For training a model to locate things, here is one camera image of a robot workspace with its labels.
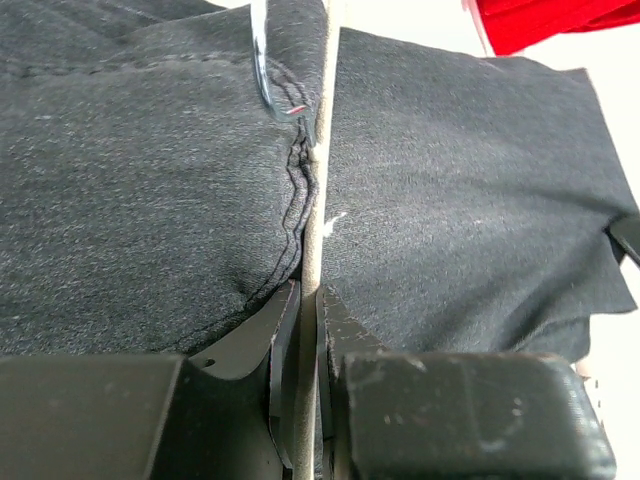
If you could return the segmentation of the grey metal trouser hanger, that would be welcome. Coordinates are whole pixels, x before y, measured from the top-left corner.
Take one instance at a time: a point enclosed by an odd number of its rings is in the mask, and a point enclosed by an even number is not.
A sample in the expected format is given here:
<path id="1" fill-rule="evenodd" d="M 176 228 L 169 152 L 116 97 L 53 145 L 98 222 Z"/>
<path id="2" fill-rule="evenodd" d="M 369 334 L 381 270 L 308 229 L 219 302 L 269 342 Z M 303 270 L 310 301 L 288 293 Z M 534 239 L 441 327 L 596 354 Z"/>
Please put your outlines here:
<path id="1" fill-rule="evenodd" d="M 317 180 L 317 195 L 307 221 L 302 255 L 299 376 L 295 397 L 292 466 L 292 477 L 296 480 L 308 480 L 314 477 L 318 340 L 316 294 L 320 289 L 322 277 L 329 151 L 343 5 L 342 1 L 324 3 L 327 14 L 327 33 L 322 92 L 315 123 L 308 126 L 312 143 L 311 171 Z"/>

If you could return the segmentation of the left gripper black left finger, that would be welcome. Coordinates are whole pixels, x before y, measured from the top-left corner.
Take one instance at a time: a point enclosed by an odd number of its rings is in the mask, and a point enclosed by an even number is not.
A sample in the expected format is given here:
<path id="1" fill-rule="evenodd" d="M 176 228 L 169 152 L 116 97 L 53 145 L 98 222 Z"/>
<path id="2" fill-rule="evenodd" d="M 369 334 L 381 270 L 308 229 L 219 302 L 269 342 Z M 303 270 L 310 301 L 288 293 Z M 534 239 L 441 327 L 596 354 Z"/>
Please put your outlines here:
<path id="1" fill-rule="evenodd" d="M 145 478 L 285 477 L 299 307 L 300 285 L 288 281 L 239 327 L 180 362 Z"/>

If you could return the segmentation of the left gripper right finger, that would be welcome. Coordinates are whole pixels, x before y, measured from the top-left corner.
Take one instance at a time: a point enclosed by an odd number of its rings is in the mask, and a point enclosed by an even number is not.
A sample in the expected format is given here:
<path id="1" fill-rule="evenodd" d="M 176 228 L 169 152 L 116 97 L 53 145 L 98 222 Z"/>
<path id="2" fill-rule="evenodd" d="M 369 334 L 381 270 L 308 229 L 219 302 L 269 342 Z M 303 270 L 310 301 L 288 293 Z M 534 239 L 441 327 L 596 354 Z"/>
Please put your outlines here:
<path id="1" fill-rule="evenodd" d="M 316 296 L 318 469 L 324 479 L 392 479 L 393 356 L 331 287 Z"/>

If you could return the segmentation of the black denim trousers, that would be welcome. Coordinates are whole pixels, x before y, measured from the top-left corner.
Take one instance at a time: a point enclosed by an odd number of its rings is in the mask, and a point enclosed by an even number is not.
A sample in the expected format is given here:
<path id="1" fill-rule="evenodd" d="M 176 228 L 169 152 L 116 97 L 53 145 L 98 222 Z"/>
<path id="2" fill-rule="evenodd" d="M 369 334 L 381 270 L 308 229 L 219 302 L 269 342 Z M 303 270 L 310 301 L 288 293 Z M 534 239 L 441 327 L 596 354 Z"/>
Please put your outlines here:
<path id="1" fill-rule="evenodd" d="M 244 8 L 2 3 L 3 354 L 192 353 L 297 273 L 306 132 L 251 60 Z M 390 347 L 582 358 L 635 211 L 584 72 L 342 32 L 323 277 Z"/>

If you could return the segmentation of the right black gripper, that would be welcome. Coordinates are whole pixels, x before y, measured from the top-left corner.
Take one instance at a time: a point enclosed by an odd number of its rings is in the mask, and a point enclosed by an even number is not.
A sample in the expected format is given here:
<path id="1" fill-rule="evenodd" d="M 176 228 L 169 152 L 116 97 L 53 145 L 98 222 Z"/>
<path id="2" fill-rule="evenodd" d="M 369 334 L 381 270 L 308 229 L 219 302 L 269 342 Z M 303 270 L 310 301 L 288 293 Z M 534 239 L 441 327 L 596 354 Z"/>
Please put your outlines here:
<path id="1" fill-rule="evenodd" d="M 639 215 L 628 215 L 615 220 L 609 227 L 609 235 L 635 265 L 640 267 Z"/>

